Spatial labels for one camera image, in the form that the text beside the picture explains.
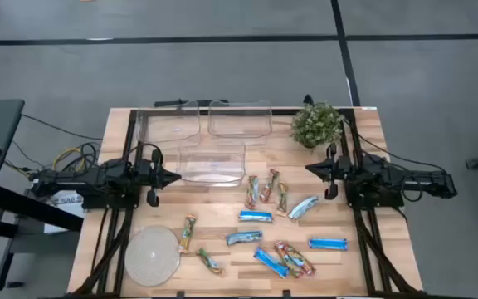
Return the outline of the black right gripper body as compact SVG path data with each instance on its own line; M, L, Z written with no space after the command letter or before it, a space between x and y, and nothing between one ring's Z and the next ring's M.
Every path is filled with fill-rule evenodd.
M329 187L325 191L325 198L327 200L335 199L338 196L338 185L336 180L345 180L351 170L351 161L347 155L335 157L337 154L337 146L335 143L329 145L326 150L328 161L331 163L329 167Z

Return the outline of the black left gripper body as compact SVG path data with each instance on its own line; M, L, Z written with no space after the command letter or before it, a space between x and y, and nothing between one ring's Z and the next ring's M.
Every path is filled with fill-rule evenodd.
M163 154L160 148L154 148L150 159L140 157L138 163L138 185L150 187L146 202L151 207L159 206L157 190L163 187Z

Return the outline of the blue silver granola bar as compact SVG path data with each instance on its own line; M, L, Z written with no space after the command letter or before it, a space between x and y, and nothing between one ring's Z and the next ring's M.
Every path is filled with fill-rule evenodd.
M263 232L261 230L258 230L232 233L227 235L225 239L227 246L231 246L237 243L253 243L261 241L263 239Z
M287 217L295 221L311 210L319 202L318 196L310 196L298 203L288 214Z

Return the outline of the green orange granola bar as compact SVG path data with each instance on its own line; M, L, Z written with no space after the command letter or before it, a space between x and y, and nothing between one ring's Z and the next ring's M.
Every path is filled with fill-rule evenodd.
M197 222L197 218L189 214L186 216L183 225L183 231L178 245L179 253L187 253L189 248L189 243L193 236L194 225Z
M200 257L202 263L211 273L221 277L225 275L225 269L221 267L218 262L212 259L204 248L199 248L197 255Z
M281 217L286 217L288 214L288 186L284 183L278 183L278 202L276 206L276 214Z

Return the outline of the red green granola bar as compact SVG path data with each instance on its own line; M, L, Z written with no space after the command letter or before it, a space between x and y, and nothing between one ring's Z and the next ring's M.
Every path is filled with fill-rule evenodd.
M280 172L276 169L270 169L269 176L266 179L266 183L263 186L260 194L259 199L262 203L267 203L270 199L271 193L280 177Z
M301 268L303 276L313 276L316 274L313 264L289 243L285 244L285 251L290 255L294 263Z
M301 278L303 272L299 266L297 266L290 255L285 251L285 243L282 241L277 242L274 245L276 253L279 255L282 263L289 269L289 274L294 278Z
M252 175L248 177L248 186L246 193L246 208L253 210L256 208L256 201L258 198L259 179L257 176Z

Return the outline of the green potted plant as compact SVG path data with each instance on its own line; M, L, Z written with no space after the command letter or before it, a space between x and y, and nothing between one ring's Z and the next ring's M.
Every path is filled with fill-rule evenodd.
M290 137L308 149L337 142L342 133L342 119L331 105L306 104L291 121Z

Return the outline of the clear plastic bin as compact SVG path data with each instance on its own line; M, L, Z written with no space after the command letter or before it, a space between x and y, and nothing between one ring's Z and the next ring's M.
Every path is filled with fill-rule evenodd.
M160 105L136 111L136 136L142 143L185 141L200 135L200 108L196 101Z
M204 140L178 147L177 173L188 185L236 187L245 177L246 146L240 140Z
M208 133L220 138L255 139L272 132L272 106L268 100L251 103L209 104Z

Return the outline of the round woven beige mat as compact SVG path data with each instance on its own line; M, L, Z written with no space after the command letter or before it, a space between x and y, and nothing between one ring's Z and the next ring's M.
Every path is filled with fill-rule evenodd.
M180 264L178 247L178 240L171 229L159 225L145 227L129 241L126 248L126 272L144 287L164 284Z

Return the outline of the white labelled box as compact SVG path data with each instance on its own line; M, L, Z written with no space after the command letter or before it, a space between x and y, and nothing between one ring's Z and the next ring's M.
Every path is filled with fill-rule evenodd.
M83 197L75 190L61 190L46 200L46 203L54 208L61 209L65 212L85 217L85 211L82 208Z

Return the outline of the black desk leg beam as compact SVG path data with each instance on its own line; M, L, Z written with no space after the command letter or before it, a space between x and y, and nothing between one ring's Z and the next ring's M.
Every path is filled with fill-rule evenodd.
M0 187L0 209L27 216L39 222L79 232L83 218Z

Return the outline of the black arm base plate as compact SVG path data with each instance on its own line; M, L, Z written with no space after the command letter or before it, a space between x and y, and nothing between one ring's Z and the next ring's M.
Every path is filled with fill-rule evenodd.
M82 208L136 208L140 187L129 179L106 180L102 185L86 185L77 193L83 198Z
M365 174L344 181L348 205L358 210L376 207L399 208L403 206L401 192L391 189L378 176Z

